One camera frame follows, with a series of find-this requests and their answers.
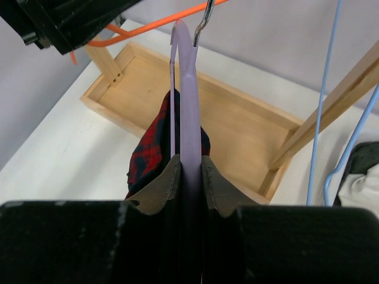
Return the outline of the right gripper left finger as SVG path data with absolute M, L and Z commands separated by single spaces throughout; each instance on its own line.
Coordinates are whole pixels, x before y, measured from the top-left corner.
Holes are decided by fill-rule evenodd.
M 1 206 L 2 283 L 179 283 L 181 163 L 125 201 Z

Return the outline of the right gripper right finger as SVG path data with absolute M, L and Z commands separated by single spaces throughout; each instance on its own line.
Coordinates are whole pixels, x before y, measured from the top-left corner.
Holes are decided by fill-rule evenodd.
M 260 205 L 201 161 L 204 283 L 377 283 L 378 219 L 366 209 Z

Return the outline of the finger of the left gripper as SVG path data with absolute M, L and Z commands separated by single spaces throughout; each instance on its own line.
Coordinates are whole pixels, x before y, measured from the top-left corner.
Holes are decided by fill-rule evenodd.
M 4 0 L 1 18 L 26 46 L 51 46 L 64 55 L 92 40 L 138 0 Z

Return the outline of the red black plaid skirt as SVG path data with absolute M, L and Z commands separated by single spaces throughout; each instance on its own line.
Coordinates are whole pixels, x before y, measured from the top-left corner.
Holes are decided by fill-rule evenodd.
M 170 93 L 163 99 L 158 115 L 143 134 L 131 155 L 127 174 L 127 198 L 156 179 L 171 159 Z

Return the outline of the lilac plastic hanger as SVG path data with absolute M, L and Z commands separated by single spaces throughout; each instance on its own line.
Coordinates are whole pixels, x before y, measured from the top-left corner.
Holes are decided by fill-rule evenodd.
M 176 21 L 171 34 L 170 110 L 171 152 L 179 143 L 180 181 L 180 247 L 179 278 L 181 283 L 201 283 L 203 245 L 201 228 L 201 126 L 196 60 L 201 31 L 207 25 L 215 2 L 208 1 L 203 18 L 193 36 L 183 20 Z M 175 132 L 175 63 L 179 63 L 180 111 L 179 133 Z

